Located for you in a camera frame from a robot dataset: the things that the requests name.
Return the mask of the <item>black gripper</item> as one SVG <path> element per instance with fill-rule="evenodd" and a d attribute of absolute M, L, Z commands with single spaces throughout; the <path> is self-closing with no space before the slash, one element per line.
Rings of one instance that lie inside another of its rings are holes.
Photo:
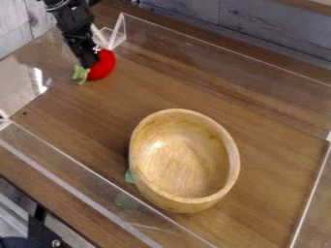
<path fill-rule="evenodd" d="M 54 15 L 62 34 L 82 66 L 90 69 L 99 61 L 99 46 L 93 39 L 91 25 L 95 17 L 86 2 L 54 2 Z"/>

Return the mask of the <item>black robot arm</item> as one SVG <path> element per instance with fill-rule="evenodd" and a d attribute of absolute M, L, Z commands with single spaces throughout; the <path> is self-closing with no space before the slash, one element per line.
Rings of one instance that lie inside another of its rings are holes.
<path fill-rule="evenodd" d="M 82 66 L 90 69 L 99 61 L 94 41 L 95 16 L 87 0 L 42 0 L 46 11 L 55 17 L 63 39 Z"/>

